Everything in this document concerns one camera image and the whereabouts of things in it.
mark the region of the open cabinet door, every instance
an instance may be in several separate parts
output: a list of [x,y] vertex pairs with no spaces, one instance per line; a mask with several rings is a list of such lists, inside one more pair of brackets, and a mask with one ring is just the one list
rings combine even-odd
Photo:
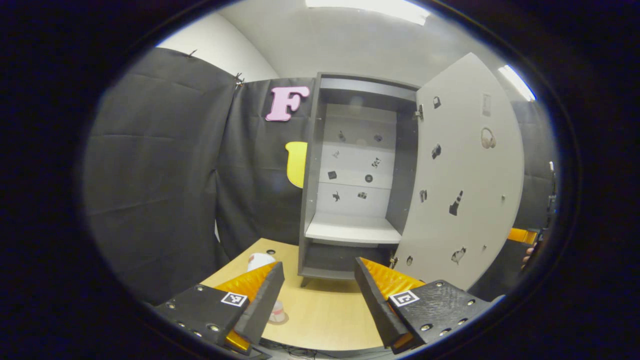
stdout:
[[467,290],[496,258],[515,221],[522,137],[507,95],[472,53],[416,98],[424,118],[416,120],[415,185],[395,269]]

